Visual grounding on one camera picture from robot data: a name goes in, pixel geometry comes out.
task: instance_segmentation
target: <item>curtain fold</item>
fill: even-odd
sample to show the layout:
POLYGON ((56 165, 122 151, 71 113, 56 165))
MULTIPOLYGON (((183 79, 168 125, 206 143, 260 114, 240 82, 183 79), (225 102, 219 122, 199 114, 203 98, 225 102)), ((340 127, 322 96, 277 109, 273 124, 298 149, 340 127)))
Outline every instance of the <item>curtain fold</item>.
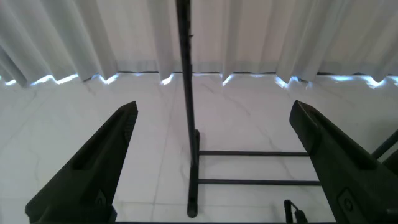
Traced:
MULTIPOLYGON (((194 72, 398 75, 398 1, 192 1, 194 72)), ((0 75, 181 71, 174 0, 0 2, 0 75)))

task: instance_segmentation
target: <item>black pole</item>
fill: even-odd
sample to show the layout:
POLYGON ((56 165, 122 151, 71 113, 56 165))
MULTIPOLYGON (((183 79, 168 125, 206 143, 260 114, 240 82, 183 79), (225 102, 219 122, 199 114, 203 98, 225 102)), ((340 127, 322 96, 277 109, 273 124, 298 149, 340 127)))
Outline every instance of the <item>black pole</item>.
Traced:
POLYGON ((387 140, 385 140, 373 153, 376 159, 380 158, 387 150, 389 150, 398 141, 398 130, 395 131, 387 140))
POLYGON ((195 130, 195 115, 193 113, 192 94, 192 65, 190 44, 190 1, 176 0, 178 31, 180 34, 180 49, 182 61, 182 74, 185 93, 185 107, 187 109, 187 122, 189 143, 191 150, 191 168, 188 190, 187 214, 193 218, 198 214, 198 178, 199 178, 199 131, 195 130))

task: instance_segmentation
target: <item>curtain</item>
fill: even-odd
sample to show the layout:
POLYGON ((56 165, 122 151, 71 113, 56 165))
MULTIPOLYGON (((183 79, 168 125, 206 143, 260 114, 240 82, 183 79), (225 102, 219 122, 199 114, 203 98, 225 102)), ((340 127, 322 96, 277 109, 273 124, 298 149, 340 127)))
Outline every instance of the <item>curtain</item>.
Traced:
MULTIPOLYGON (((398 1, 192 1, 199 73, 398 75, 398 1)), ((174 0, 2 0, 0 75, 28 85, 46 75, 104 79, 120 71, 181 71, 174 0)))

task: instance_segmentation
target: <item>sheer curtain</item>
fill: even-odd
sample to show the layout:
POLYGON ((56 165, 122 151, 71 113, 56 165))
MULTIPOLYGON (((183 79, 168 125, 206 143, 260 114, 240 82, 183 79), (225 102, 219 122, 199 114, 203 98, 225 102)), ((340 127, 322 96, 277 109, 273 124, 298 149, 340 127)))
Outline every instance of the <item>sheer curtain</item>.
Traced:
MULTIPOLYGON (((192 1, 194 72, 398 75, 395 0, 192 1)), ((0 2, 0 75, 28 85, 43 76, 181 71, 174 0, 0 2)))

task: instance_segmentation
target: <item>white curtain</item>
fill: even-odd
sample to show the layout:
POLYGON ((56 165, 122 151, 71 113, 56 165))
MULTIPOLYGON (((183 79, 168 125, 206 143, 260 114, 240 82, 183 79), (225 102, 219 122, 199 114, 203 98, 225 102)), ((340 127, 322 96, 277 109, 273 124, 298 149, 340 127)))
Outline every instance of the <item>white curtain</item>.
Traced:
MULTIPOLYGON (((194 0, 194 72, 398 75, 398 1, 194 0)), ((21 85, 181 71, 174 0, 2 0, 0 75, 21 85)))

